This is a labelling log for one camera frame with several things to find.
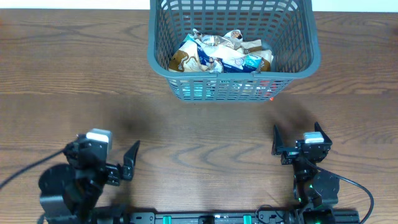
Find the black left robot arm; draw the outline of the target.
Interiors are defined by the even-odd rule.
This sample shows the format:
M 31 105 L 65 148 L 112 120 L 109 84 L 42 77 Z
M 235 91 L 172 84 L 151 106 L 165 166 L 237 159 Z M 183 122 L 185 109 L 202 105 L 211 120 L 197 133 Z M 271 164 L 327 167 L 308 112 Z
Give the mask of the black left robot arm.
M 106 162 L 110 144 L 79 134 L 62 153 L 66 164 L 47 169 L 39 179 L 40 204 L 48 223 L 129 223 L 125 205 L 97 207 L 105 185 L 131 181 L 140 141 L 125 153 L 124 164 Z

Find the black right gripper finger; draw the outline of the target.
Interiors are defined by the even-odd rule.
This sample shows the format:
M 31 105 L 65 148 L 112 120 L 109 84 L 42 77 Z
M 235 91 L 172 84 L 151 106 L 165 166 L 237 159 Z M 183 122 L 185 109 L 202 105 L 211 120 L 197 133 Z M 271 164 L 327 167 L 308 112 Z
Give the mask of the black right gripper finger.
M 275 124 L 273 127 L 273 143 L 272 143 L 272 155 L 280 155 L 284 150 L 284 142 L 280 136 L 279 129 Z
M 315 124 L 314 124 L 314 130 L 315 130 L 315 132 L 321 133 L 321 135 L 322 135 L 322 137 L 323 137 L 323 139 L 324 139 L 324 143 L 325 143 L 325 144 L 332 145 L 331 139 L 330 139 L 330 138 L 327 136 L 327 134 L 322 130 L 322 128 L 321 128 L 321 126 L 320 126 L 320 124 L 319 124 L 318 122 L 315 122 Z

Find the cream cookie snack bag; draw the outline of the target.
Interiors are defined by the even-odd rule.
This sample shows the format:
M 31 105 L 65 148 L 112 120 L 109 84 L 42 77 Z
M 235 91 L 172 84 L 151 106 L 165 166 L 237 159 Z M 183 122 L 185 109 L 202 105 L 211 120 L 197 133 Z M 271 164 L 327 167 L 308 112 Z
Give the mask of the cream cookie snack bag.
M 274 56 L 270 49 L 263 49 L 261 39 L 245 42 L 240 30 L 232 30 L 227 37 L 234 41 L 234 49 L 244 54 L 244 69 L 247 69 L 248 73 L 271 70 Z

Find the spaghetti pack with red end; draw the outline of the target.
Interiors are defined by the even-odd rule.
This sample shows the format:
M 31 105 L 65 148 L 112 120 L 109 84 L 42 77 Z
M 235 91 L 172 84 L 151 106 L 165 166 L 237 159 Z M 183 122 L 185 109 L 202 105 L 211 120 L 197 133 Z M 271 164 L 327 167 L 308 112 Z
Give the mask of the spaghetti pack with red end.
M 270 81 L 247 81 L 246 84 L 241 85 L 241 94 L 239 100 L 243 101 L 264 101 L 272 98 L 278 85 Z

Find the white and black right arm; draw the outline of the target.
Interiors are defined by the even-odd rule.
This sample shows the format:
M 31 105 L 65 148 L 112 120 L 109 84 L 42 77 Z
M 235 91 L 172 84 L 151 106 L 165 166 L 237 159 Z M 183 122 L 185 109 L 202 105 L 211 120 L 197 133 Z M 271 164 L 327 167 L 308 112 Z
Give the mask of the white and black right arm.
M 328 155 L 331 139 L 318 123 L 314 124 L 314 131 L 304 133 L 294 147 L 284 145 L 277 126 L 273 127 L 273 135 L 271 154 L 279 155 L 282 165 L 293 167 L 294 199 L 299 202 L 284 213 L 284 223 L 334 223 L 332 210 L 338 203 L 340 181 L 317 167 Z

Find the teal flushable wipes pack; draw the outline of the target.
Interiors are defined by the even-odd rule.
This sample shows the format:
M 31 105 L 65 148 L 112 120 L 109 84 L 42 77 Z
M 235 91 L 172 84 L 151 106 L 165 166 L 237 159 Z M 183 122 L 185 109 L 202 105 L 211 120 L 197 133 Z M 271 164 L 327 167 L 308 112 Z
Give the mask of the teal flushable wipes pack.
M 212 82 L 194 81 L 183 82 L 181 87 L 184 100 L 200 100 L 214 97 L 216 85 Z

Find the blue Kleenex tissue pack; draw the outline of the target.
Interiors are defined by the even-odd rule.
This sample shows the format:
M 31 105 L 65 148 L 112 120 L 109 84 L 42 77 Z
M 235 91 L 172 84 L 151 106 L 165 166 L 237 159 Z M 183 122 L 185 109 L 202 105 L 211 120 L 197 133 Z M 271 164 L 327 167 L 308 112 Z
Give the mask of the blue Kleenex tissue pack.
M 172 56 L 172 72 L 251 73 L 271 69 L 273 56 L 262 48 L 261 40 L 244 42 L 239 30 L 224 36 L 188 34 Z

